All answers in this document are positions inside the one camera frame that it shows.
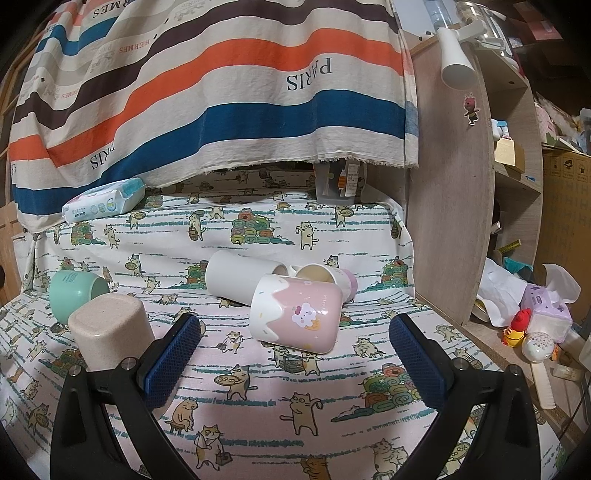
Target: purple tissue box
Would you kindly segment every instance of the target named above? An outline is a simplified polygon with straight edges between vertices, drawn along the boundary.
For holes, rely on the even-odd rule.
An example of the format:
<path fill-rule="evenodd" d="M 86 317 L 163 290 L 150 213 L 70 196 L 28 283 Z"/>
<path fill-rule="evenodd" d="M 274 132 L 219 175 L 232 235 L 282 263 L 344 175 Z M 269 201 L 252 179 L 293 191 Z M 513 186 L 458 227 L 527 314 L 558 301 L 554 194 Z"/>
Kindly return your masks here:
<path fill-rule="evenodd" d="M 573 319 L 566 304 L 552 303 L 545 287 L 528 283 L 521 299 L 521 308 L 531 309 L 526 333 L 545 332 L 555 342 L 564 342 Z"/>

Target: white cup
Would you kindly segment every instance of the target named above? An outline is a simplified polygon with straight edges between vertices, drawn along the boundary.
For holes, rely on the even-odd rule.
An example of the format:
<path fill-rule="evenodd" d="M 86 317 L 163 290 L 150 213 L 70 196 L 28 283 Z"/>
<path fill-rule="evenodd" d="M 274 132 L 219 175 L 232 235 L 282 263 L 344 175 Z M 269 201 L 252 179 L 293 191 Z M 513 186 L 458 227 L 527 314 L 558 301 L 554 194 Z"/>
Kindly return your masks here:
<path fill-rule="evenodd" d="M 215 297 L 250 305 L 256 285 L 268 273 L 286 275 L 287 269 L 284 264 L 274 260 L 243 257 L 230 250 L 218 250 L 207 264 L 205 285 Z"/>
<path fill-rule="evenodd" d="M 304 280 L 322 281 L 336 284 L 343 293 L 343 303 L 352 300 L 357 293 L 357 279 L 349 270 L 329 265 L 311 263 L 304 266 L 289 265 L 287 274 L 290 277 Z"/>

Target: striped blanket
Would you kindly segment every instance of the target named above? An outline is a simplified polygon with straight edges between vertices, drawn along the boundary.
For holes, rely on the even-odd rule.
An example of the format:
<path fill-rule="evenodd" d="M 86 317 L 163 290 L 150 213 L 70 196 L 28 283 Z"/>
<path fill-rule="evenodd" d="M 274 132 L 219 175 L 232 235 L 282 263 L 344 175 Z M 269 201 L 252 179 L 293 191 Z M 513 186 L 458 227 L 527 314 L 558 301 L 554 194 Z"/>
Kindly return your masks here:
<path fill-rule="evenodd" d="M 81 192 L 220 168 L 352 157 L 417 164 L 413 67 L 390 0 L 74 0 L 18 98 L 19 220 Z"/>

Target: bed sheet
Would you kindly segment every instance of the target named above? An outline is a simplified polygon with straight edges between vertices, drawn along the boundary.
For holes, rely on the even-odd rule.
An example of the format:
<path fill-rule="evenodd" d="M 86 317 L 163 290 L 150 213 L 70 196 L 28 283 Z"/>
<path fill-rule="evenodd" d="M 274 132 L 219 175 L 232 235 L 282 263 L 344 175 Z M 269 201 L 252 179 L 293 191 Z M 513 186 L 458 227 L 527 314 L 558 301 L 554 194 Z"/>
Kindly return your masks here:
<path fill-rule="evenodd" d="M 203 480 L 390 479 L 436 415 L 389 344 L 397 313 L 408 313 L 451 357 L 497 369 L 414 298 L 412 241 L 388 206 L 322 206 L 310 171 L 259 168 L 151 191 L 141 207 L 36 234 L 29 289 L 0 310 L 0 420 L 40 478 L 49 477 L 63 378 L 69 366 L 84 365 L 49 309 L 46 292 L 60 269 L 96 272 L 112 291 L 141 299 L 156 337 L 182 313 L 198 315 L 205 336 L 159 422 Z M 204 272 L 218 248 L 353 271 L 359 290 L 343 309 L 334 350 L 313 355 L 252 339 L 248 308 L 207 293 Z M 240 381 L 229 385 L 230 375 Z M 116 410 L 109 412 L 130 465 L 145 473 Z M 461 465 L 481 415 L 476 408 L 442 476 Z M 538 420 L 546 480 L 565 454 Z"/>

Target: cardboard box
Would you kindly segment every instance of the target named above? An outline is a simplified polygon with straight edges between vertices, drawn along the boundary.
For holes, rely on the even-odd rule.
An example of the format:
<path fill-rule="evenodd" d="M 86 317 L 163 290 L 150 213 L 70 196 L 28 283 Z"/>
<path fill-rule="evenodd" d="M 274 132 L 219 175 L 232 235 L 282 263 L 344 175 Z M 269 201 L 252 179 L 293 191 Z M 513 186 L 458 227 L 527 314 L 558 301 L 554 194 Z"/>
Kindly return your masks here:
<path fill-rule="evenodd" d="M 571 151 L 544 149 L 544 199 L 540 240 L 535 255 L 536 283 L 545 284 L 542 264 L 564 267 L 581 286 L 569 305 L 575 322 L 591 306 L 591 157 Z"/>
<path fill-rule="evenodd" d="M 525 173 L 525 152 L 513 140 L 501 138 L 495 145 L 495 161 L 509 168 Z"/>
<path fill-rule="evenodd" d="M 562 37 L 549 20 L 529 2 L 519 2 L 513 5 L 527 23 L 536 41 L 560 40 Z"/>

